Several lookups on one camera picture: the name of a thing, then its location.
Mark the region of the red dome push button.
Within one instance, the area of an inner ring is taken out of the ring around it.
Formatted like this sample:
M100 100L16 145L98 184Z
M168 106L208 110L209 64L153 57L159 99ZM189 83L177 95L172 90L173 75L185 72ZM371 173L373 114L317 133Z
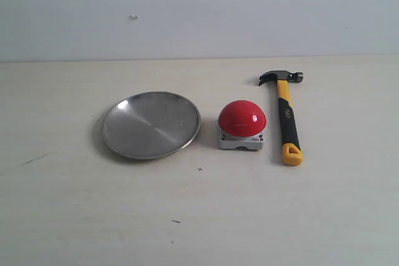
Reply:
M219 114L219 147L223 150L262 150L267 118L254 102L236 100Z

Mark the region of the round metal plate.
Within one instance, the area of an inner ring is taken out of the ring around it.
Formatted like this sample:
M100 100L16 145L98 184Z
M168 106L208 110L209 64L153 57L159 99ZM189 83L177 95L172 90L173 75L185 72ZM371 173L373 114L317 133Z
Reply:
M187 147L201 127L196 105L172 92L143 92L117 103L104 116L102 137L114 153L153 160Z

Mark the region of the yellow black claw hammer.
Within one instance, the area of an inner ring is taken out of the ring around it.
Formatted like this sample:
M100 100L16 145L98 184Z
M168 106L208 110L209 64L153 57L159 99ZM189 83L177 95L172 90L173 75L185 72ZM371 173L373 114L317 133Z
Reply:
M282 161L288 166L298 166L304 161L289 93L289 83L301 83L303 78L304 75L302 72L292 73L286 70L268 71L259 77L259 86L266 82L276 83L282 141Z

